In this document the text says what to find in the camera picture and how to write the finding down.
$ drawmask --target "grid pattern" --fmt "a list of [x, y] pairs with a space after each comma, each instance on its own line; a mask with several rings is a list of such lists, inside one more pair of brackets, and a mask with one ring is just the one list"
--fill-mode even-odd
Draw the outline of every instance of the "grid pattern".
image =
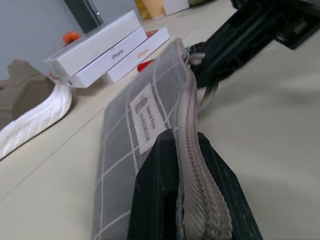
[[125, 240], [136, 175], [149, 152], [140, 155], [130, 102], [151, 83], [167, 128], [174, 127], [175, 107], [186, 82], [176, 42], [172, 42], [106, 108], [95, 186], [92, 240]]

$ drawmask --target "orange object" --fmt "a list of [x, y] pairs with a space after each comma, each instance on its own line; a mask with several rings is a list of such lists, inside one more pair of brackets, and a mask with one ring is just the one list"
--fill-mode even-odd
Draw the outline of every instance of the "orange object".
[[163, 0], [143, 0], [143, 3], [152, 19], [157, 19], [166, 15]]
[[65, 35], [63, 35], [63, 41], [65, 45], [69, 45], [72, 44], [74, 41], [78, 40], [80, 37], [80, 34], [76, 31], [69, 31]]
[[151, 19], [151, 16], [143, 2], [143, 0], [134, 0], [135, 1], [135, 5], [139, 10], [140, 16], [142, 18], [142, 20], [148, 20]]
[[158, 32], [158, 29], [152, 30], [152, 31], [146, 31], [145, 34], [147, 38], [151, 38], [156, 32]]

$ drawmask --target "red object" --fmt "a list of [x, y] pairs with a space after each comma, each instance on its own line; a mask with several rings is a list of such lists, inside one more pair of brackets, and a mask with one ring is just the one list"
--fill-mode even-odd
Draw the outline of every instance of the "red object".
[[138, 72], [141, 73], [148, 65], [152, 64], [153, 62], [154, 62], [153, 60], [150, 60], [150, 61], [140, 63], [137, 67]]
[[152, 30], [152, 31], [147, 31], [146, 32], [146, 36], [147, 38], [151, 38], [156, 32], [158, 32], [159, 30]]
[[50, 75], [50, 77], [52, 77], [52, 78], [55, 79], [55, 80], [58, 80], [58, 79], [59, 79], [57, 76], [53, 75], [52, 72], [49, 72], [49, 75]]

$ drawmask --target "beige table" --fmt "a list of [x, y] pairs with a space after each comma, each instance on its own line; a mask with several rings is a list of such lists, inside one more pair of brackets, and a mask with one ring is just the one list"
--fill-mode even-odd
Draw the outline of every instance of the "beige table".
[[[166, 26], [189, 46], [233, 12], [217, 0], [145, 28]], [[237, 174], [265, 240], [320, 239], [319, 43], [316, 35], [297, 52], [272, 43], [223, 82], [198, 117], [198, 130]], [[103, 109], [136, 74], [75, 90], [65, 119], [0, 162], [1, 240], [91, 239]]]

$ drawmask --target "black plastic object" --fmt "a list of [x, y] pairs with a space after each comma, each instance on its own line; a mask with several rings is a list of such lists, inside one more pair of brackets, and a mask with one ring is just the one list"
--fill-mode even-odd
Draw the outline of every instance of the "black plastic object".
[[189, 4], [190, 4], [190, 6], [198, 6], [200, 4], [205, 4], [210, 1], [212, 1], [212, 0], [189, 0]]
[[[232, 218], [233, 240], [262, 240], [236, 175], [198, 133], [205, 163], [219, 187]], [[172, 130], [158, 136], [135, 180], [128, 240], [176, 240], [179, 167]]]
[[64, 2], [85, 34], [104, 23], [91, 0], [64, 0]]
[[197, 87], [211, 87], [242, 68], [272, 40], [290, 49], [320, 28], [319, 8], [298, 0], [232, 0], [238, 11], [203, 46]]

